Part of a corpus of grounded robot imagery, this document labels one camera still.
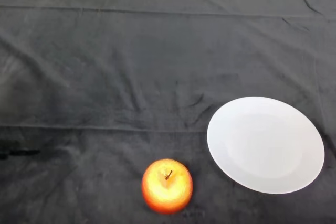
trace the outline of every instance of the tablecloth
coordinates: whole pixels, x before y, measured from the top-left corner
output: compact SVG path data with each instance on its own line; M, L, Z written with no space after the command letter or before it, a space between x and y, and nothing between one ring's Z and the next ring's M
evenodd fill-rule
M334 223L334 0L0 0L0 223ZM247 189L213 161L226 102L286 102L319 130L325 162L285 195ZM194 194L159 215L140 183L159 158Z

